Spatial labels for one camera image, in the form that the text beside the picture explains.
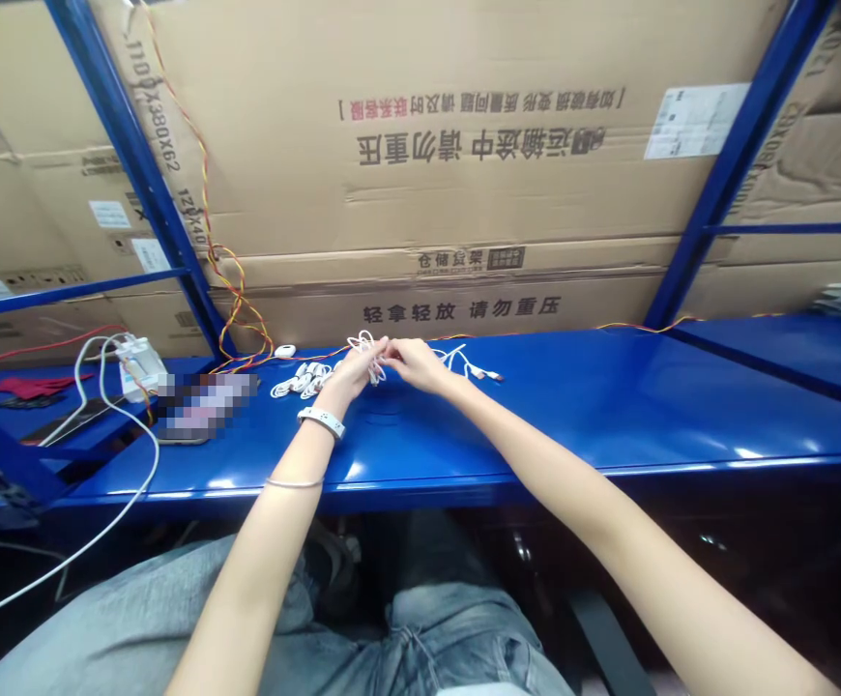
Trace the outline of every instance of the hand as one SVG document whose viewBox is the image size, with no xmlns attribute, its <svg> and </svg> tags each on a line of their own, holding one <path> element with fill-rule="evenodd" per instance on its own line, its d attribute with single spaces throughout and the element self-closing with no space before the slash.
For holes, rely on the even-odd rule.
<svg viewBox="0 0 841 696">
<path fill-rule="evenodd" d="M 360 353 L 351 348 L 346 357 L 336 367 L 330 379 L 324 383 L 323 389 L 314 400 L 314 406 L 334 414 L 343 420 L 343 414 L 350 403 L 363 392 L 369 383 L 369 368 L 372 362 L 380 357 L 388 348 L 389 339 L 386 336 L 375 342 L 372 348 Z"/>
<path fill-rule="evenodd" d="M 419 338 L 397 338 L 389 341 L 385 364 L 401 375 L 401 379 L 423 392 L 443 394 L 455 374 L 447 370 L 430 346 Z"/>
</svg>

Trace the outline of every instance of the lap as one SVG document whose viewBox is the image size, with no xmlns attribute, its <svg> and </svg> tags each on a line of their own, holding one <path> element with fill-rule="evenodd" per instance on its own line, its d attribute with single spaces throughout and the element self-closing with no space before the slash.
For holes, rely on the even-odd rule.
<svg viewBox="0 0 841 696">
<path fill-rule="evenodd" d="M 188 644 L 233 537 L 137 565 L 84 593 L 0 662 L 0 695 L 161 694 Z M 464 582 L 399 592 L 391 633 L 358 644 L 314 621 L 304 561 L 293 574 L 261 694 L 432 694 L 513 682 L 570 694 L 507 593 Z"/>
</svg>

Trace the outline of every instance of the bracelet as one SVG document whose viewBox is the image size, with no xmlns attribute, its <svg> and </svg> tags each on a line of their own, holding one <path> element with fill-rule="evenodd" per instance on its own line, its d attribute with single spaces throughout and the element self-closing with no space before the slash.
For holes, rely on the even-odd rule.
<svg viewBox="0 0 841 696">
<path fill-rule="evenodd" d="M 273 485 L 276 488 L 314 488 L 315 486 L 321 485 L 323 482 L 324 477 L 321 477 L 320 480 L 312 481 L 311 483 L 289 483 L 287 481 L 272 480 L 271 478 L 266 479 L 266 483 Z"/>
<path fill-rule="evenodd" d="M 337 420 L 334 414 L 321 409 L 306 406 L 298 412 L 298 423 L 301 424 L 305 419 L 319 422 L 331 431 L 333 438 L 338 442 L 343 439 L 343 433 L 346 432 L 346 428 L 343 427 L 343 423 Z"/>
</svg>

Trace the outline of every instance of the white wristband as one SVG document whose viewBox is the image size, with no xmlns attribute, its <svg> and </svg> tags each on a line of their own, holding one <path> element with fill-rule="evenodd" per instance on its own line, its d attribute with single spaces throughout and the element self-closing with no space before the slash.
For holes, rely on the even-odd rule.
<svg viewBox="0 0 841 696">
<path fill-rule="evenodd" d="M 343 427 L 343 423 L 337 420 L 334 415 L 329 414 L 327 411 L 322 411 L 321 409 L 311 408 L 310 406 L 303 408 L 298 412 L 298 423 L 301 423 L 305 419 L 311 419 L 312 421 L 318 421 L 321 423 L 321 425 L 332 432 L 334 438 L 338 442 L 343 439 L 343 433 L 346 432 L 346 428 Z"/>
</svg>

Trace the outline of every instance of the red cloth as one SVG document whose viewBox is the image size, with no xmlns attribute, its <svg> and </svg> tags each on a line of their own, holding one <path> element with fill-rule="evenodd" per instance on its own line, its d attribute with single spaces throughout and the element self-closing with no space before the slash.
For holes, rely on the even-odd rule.
<svg viewBox="0 0 841 696">
<path fill-rule="evenodd" d="M 92 375 L 82 375 L 87 380 Z M 75 384 L 73 377 L 58 377 L 56 379 L 22 379 L 21 377 L 6 377 L 0 382 L 0 392 L 12 393 L 18 398 L 31 399 L 38 396 L 52 396 L 66 387 Z"/>
</svg>

